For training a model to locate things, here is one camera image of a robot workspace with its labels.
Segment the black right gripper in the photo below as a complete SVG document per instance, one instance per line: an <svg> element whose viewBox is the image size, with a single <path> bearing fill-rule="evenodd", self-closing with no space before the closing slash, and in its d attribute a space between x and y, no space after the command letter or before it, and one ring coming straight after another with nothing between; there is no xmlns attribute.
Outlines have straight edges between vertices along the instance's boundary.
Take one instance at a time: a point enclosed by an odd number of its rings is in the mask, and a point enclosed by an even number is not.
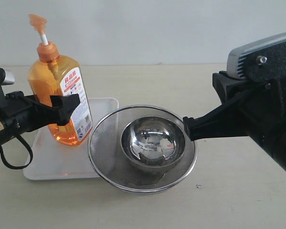
<svg viewBox="0 0 286 229"><path fill-rule="evenodd" d="M199 118L183 117L191 141L250 136L286 171L286 77L263 83L213 74L221 105Z"/></svg>

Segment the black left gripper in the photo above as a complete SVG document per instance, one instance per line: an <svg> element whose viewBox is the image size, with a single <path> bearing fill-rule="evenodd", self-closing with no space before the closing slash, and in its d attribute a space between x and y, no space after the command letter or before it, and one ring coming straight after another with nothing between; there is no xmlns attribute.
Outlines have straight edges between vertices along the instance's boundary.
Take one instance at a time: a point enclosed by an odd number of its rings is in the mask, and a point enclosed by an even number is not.
<svg viewBox="0 0 286 229"><path fill-rule="evenodd" d="M0 146L17 134L32 132L49 124L67 125L80 104L78 94L51 95L52 105L41 103L36 95L16 91L0 93Z"/></svg>

